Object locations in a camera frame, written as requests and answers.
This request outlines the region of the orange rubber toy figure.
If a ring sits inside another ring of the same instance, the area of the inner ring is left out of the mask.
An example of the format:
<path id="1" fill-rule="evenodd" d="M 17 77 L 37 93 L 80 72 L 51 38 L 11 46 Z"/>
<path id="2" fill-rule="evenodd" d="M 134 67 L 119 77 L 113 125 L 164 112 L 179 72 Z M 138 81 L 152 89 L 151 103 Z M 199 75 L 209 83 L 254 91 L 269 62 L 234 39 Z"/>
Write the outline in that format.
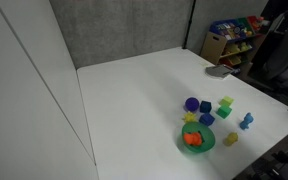
<path id="1" fill-rule="evenodd" d="M 199 132 L 185 133 L 183 138 L 188 145 L 200 146 L 203 143 L 202 136 Z"/>

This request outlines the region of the yellow spiky star toy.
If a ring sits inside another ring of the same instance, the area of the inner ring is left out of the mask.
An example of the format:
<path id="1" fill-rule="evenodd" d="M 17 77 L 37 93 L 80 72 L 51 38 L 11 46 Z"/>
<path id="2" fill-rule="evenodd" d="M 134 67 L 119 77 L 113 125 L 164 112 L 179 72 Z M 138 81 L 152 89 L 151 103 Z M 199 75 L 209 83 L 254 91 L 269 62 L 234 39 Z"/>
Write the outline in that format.
<path id="1" fill-rule="evenodd" d="M 184 117 L 182 118 L 182 120 L 183 120 L 185 123 L 196 122 L 196 121 L 197 121 L 196 114 L 188 111 L 188 112 L 184 115 Z"/>

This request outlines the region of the green plastic bowl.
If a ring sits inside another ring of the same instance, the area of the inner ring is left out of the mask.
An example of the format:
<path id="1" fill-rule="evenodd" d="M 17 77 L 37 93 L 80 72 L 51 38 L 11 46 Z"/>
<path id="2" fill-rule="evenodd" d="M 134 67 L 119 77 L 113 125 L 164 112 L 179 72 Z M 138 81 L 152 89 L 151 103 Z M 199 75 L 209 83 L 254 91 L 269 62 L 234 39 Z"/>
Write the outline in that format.
<path id="1" fill-rule="evenodd" d="M 189 122 L 182 127 L 184 146 L 194 153 L 204 153 L 215 145 L 215 135 L 206 125 L 199 122 Z"/>

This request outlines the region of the wooden toy shelf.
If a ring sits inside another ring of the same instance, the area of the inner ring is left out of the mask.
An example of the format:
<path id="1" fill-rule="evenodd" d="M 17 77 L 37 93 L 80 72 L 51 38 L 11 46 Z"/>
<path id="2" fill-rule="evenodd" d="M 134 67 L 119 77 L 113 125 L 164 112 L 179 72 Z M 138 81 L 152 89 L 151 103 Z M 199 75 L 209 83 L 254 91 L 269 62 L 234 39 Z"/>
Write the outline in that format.
<path id="1" fill-rule="evenodd" d="M 214 65 L 244 66 L 253 60 L 266 35 L 260 31 L 263 17 L 247 16 L 214 21 L 200 56 Z"/>

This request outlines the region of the yellow rubber duck toy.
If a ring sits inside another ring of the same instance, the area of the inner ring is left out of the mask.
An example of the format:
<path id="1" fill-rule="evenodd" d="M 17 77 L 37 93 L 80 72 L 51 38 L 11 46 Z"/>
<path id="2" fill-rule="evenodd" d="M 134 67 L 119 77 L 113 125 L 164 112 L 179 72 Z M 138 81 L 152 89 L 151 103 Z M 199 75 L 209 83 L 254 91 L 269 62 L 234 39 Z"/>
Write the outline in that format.
<path id="1" fill-rule="evenodd" d="M 233 145 L 235 142 L 238 141 L 238 134 L 236 132 L 231 132 L 228 134 L 228 136 L 224 139 L 223 143 L 226 146 L 231 146 Z"/>

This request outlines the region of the light blue rubber animal toy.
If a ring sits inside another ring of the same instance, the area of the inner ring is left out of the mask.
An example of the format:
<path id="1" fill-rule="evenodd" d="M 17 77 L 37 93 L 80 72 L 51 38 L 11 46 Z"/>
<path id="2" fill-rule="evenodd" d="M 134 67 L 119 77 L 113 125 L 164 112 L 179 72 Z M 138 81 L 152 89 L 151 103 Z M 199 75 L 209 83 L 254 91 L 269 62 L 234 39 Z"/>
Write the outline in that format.
<path id="1" fill-rule="evenodd" d="M 251 115 L 250 112 L 248 112 L 248 113 L 245 115 L 243 121 L 239 124 L 239 126 L 240 126 L 240 128 L 241 128 L 242 130 L 248 129 L 248 128 L 249 128 L 249 124 L 252 123 L 253 121 L 254 121 L 253 116 Z"/>

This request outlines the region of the purple bumpy ball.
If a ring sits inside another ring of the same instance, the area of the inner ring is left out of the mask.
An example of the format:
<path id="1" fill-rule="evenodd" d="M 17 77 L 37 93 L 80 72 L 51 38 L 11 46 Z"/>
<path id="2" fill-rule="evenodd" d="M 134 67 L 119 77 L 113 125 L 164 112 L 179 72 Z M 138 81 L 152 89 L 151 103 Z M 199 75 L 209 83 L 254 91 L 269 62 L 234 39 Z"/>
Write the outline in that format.
<path id="1" fill-rule="evenodd" d="M 190 97 L 185 101 L 185 107 L 188 111 L 194 112 L 199 108 L 199 101 L 195 97 Z"/>

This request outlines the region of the dark teal-blue cube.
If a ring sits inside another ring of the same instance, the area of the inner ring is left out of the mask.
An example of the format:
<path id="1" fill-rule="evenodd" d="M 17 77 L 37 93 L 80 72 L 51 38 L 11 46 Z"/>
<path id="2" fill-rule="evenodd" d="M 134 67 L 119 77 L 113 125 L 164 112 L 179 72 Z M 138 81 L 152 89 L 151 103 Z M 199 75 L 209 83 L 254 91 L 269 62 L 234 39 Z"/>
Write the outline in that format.
<path id="1" fill-rule="evenodd" d="M 202 101 L 200 104 L 200 111 L 202 113 L 209 113 L 212 109 L 212 105 L 208 101 Z"/>

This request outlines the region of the dark blue cube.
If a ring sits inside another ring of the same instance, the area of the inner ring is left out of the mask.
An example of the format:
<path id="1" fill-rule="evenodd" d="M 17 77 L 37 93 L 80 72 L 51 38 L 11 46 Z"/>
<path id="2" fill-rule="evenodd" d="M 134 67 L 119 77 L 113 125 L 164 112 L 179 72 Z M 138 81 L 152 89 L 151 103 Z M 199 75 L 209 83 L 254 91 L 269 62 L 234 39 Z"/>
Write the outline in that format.
<path id="1" fill-rule="evenodd" d="M 210 126 L 214 123 L 215 118 L 209 114 L 209 113 L 205 113 L 203 115 L 200 116 L 199 122 L 206 125 L 206 126 Z"/>

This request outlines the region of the grey metal mounting plate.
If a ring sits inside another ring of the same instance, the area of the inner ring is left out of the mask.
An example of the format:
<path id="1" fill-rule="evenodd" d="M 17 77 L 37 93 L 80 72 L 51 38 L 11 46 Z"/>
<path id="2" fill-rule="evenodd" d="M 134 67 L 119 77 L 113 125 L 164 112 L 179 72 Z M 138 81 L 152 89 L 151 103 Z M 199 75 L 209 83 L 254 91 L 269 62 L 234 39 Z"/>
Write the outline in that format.
<path id="1" fill-rule="evenodd" d="M 216 79 L 225 79 L 233 69 L 227 65 L 210 66 L 205 69 L 205 74 Z"/>

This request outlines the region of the lime green cube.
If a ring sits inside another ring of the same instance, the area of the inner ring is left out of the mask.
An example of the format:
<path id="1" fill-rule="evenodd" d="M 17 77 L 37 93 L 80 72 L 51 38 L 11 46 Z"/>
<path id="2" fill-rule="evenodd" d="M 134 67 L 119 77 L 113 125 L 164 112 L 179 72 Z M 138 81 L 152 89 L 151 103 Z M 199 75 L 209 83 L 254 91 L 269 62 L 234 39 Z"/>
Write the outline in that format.
<path id="1" fill-rule="evenodd" d="M 220 101 L 221 106 L 230 106 L 234 102 L 234 99 L 229 96 L 224 96 Z"/>

